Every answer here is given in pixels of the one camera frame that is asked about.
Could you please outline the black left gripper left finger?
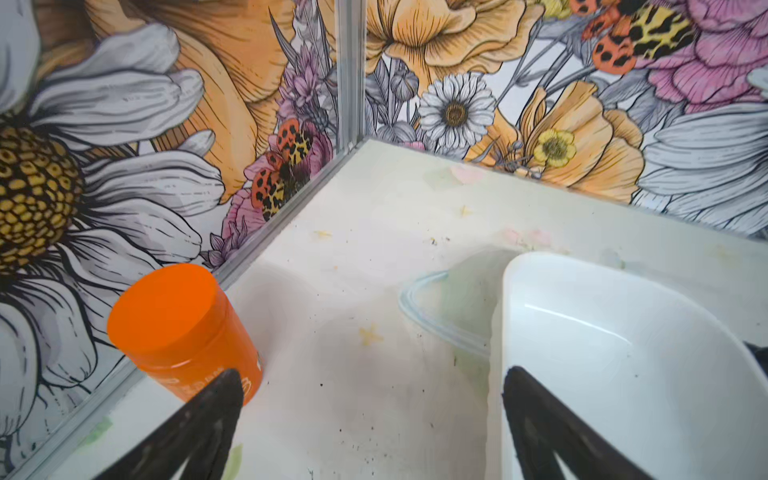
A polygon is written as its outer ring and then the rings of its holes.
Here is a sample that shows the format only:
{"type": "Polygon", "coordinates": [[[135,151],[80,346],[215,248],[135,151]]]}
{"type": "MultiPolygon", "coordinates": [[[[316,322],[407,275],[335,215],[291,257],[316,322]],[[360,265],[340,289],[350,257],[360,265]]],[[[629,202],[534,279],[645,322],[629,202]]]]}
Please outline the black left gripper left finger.
{"type": "Polygon", "coordinates": [[[100,479],[220,479],[244,393],[227,369],[113,465],[100,479]]]}

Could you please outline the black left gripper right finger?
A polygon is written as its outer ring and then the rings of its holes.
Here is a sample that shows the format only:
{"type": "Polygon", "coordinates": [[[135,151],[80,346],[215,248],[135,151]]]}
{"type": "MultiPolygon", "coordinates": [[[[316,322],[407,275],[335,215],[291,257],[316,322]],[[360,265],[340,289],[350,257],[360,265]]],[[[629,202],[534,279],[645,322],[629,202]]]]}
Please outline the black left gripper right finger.
{"type": "Polygon", "coordinates": [[[525,479],[563,479],[561,463],[578,479],[649,477],[524,368],[507,371],[502,401],[525,479]]]}

